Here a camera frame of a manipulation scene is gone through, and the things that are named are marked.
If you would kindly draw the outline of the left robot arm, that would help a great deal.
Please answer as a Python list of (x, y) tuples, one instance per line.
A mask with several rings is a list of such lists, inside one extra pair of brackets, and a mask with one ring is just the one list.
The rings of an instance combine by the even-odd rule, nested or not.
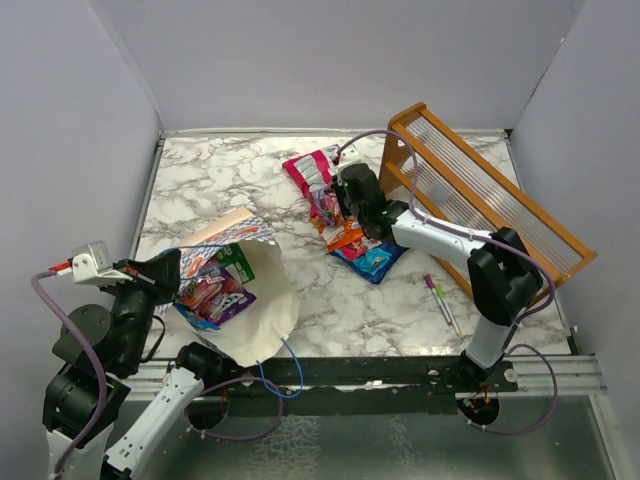
[[(32, 277), (33, 289), (62, 323), (52, 352), (64, 365), (47, 386), (43, 406), (50, 478), (138, 478), (180, 413), (220, 385), (222, 358), (197, 342), (182, 347), (157, 396), (113, 446), (107, 444), (130, 392), (124, 381), (148, 360), (144, 347), (156, 309), (177, 297), (180, 263), (177, 249), (147, 261), (113, 262), (106, 245), (93, 242)], [(65, 313), (41, 282), (66, 274), (113, 296), (112, 307), (86, 304)]]

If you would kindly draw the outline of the orange snack bag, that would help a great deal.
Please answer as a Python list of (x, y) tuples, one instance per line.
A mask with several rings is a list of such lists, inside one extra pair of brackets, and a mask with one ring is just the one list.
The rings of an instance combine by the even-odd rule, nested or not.
[(321, 236), (327, 246), (327, 250), (333, 252), (359, 240), (363, 236), (363, 231), (360, 224), (350, 218), (341, 225), (324, 227), (321, 231)]

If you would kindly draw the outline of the blue checkered paper bag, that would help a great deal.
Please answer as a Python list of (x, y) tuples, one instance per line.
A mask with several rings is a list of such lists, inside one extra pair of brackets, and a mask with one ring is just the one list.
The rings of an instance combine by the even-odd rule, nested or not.
[(181, 254), (177, 297), (155, 313), (184, 324), (238, 366), (272, 377), (268, 361), (291, 348), (301, 299), (266, 221), (239, 207), (175, 249)]

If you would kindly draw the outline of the purple Fox's candy bag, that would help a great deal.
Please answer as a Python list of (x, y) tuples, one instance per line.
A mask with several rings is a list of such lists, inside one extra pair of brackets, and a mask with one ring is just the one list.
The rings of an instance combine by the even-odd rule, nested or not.
[(187, 306), (200, 318), (220, 327), (251, 307), (257, 297), (224, 267), (214, 267), (189, 281), (175, 303)]
[(322, 233), (327, 228), (336, 229), (345, 226), (340, 202), (336, 192), (327, 187), (309, 192), (311, 204), (310, 220), (314, 227)]

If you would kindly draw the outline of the blue colourful candy bag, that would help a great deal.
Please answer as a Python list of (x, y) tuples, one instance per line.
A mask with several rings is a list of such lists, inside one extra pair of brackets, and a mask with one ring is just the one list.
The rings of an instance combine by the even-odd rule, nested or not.
[(193, 310), (191, 310), (190, 308), (188, 308), (185, 305), (179, 304), (179, 303), (174, 303), (173, 307), (175, 308), (175, 310), (184, 318), (187, 320), (187, 322), (195, 329), (197, 330), (202, 330), (202, 331), (208, 331), (208, 330), (213, 330), (213, 331), (218, 331), (220, 329), (219, 325), (216, 325), (215, 323), (212, 323), (209, 320), (206, 319), (202, 319), (200, 318)]

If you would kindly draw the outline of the blue snack bag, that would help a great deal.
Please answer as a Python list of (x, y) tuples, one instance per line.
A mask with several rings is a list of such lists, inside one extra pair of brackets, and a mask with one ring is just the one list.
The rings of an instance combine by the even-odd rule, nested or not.
[(407, 248), (381, 242), (381, 245), (368, 251), (355, 261), (341, 257), (336, 250), (331, 255), (342, 260), (355, 274), (368, 282), (379, 285), (389, 270), (407, 251)]

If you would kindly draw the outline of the green snack bag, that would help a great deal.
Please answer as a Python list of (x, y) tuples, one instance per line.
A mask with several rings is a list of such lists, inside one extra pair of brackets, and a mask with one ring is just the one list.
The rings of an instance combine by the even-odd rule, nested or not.
[(224, 246), (216, 252), (215, 258), (241, 284), (255, 279), (254, 271), (239, 244)]

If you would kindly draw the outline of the pink snack bag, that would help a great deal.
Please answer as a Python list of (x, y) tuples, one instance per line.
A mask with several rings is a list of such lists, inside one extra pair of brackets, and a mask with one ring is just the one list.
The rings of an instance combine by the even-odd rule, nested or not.
[(289, 159), (282, 163), (282, 168), (294, 181), (305, 198), (315, 190), (323, 190), (332, 182), (337, 173), (333, 163), (338, 145), (330, 145), (311, 153)]

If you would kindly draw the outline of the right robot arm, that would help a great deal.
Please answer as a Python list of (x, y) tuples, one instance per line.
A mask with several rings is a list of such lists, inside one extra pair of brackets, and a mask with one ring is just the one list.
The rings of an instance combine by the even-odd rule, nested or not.
[(517, 317), (543, 286), (520, 236), (507, 227), (494, 232), (465, 229), (390, 200), (362, 162), (343, 167), (331, 187), (341, 210), (357, 220), (368, 238), (422, 251), (468, 278), (480, 317), (461, 354), (459, 378), (469, 390), (486, 388), (495, 379)]

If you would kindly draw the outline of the pink red candy bag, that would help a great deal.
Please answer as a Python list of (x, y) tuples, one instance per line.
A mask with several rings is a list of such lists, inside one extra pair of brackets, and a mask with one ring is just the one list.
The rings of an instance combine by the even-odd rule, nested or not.
[(381, 245), (381, 241), (369, 239), (366, 236), (360, 237), (347, 245), (336, 250), (341, 257), (348, 261), (355, 261), (368, 251)]

